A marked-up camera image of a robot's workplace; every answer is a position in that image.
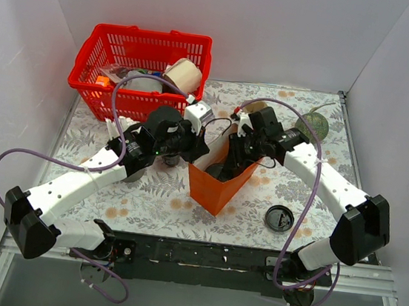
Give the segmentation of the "black coffee cup lid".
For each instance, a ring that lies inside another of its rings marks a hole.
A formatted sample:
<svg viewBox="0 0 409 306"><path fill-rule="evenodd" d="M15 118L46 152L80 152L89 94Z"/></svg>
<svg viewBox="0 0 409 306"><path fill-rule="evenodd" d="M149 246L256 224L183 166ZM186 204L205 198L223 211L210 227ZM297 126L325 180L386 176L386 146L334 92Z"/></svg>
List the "black coffee cup lid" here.
<svg viewBox="0 0 409 306"><path fill-rule="evenodd" d="M267 210L264 223L272 231L284 233L292 228L294 215L286 206L276 204Z"/></svg>

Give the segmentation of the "red plastic shopping basket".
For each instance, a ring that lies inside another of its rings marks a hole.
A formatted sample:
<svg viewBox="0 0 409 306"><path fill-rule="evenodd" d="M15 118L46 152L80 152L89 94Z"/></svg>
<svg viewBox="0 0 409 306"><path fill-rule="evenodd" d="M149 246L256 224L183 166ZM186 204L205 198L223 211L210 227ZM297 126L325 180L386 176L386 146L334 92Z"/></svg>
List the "red plastic shopping basket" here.
<svg viewBox="0 0 409 306"><path fill-rule="evenodd" d="M113 118L111 96L114 90L112 82L105 86L96 81L102 75L104 66L118 64L162 73L167 66L186 58L202 73L199 88L194 91L199 101L209 77L211 47L212 38L209 36L98 24L78 52L68 83L79 92L93 115L104 121Z"/></svg>

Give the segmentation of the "orange paper bag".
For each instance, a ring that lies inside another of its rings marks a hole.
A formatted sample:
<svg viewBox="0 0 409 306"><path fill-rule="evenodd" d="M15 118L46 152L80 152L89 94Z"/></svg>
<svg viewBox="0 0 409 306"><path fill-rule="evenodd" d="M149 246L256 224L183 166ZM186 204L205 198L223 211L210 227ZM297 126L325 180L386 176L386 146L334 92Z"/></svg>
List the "orange paper bag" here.
<svg viewBox="0 0 409 306"><path fill-rule="evenodd" d="M230 181L221 182L205 172L205 169L213 163L225 163L230 150L230 136L237 137L236 124L229 126L208 144L210 152L189 164L190 196L198 202L208 213L216 216L225 205L242 188L248 179L262 167L260 160L250 160L242 165L240 174Z"/></svg>

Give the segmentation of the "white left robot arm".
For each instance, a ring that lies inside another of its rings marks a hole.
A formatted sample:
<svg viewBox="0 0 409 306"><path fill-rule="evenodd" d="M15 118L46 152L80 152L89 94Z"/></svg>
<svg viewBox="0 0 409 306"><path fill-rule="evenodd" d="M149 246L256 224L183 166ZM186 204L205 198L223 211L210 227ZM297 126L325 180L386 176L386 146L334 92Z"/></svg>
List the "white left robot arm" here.
<svg viewBox="0 0 409 306"><path fill-rule="evenodd" d="M67 221L61 215L103 187L136 177L159 156L194 162L206 155L205 123L212 118L210 106L197 102L183 112L158 107L142 123L121 116L108 120L108 143L78 170L27 191L10 189L4 222L23 257L33 259L59 246L79 247L95 259L106 259L113 250L109 226L97 219Z"/></svg>

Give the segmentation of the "black printed coffee cup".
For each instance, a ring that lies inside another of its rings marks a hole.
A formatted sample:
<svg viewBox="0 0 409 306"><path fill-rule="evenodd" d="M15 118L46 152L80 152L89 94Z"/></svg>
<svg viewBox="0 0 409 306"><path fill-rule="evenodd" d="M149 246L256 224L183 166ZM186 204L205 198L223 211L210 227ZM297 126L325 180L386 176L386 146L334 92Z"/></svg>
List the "black printed coffee cup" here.
<svg viewBox="0 0 409 306"><path fill-rule="evenodd" d="M162 161L166 164L168 167L175 167L178 165L180 161L180 155L172 155L172 156L163 156Z"/></svg>

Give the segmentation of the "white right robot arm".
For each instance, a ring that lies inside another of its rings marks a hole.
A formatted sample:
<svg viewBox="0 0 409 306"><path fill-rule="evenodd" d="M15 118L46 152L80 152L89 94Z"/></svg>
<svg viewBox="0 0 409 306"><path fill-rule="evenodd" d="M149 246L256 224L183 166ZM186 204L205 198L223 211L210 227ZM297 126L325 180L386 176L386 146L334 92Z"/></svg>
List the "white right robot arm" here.
<svg viewBox="0 0 409 306"><path fill-rule="evenodd" d="M316 269L343 262L354 265L390 240L390 205L381 195L369 196L318 157L317 149L297 128L286 130L271 107L231 116L237 131L230 135L222 179L232 179L263 157L270 157L316 191L337 221L332 234L299 248L287 260L289 274L307 282Z"/></svg>

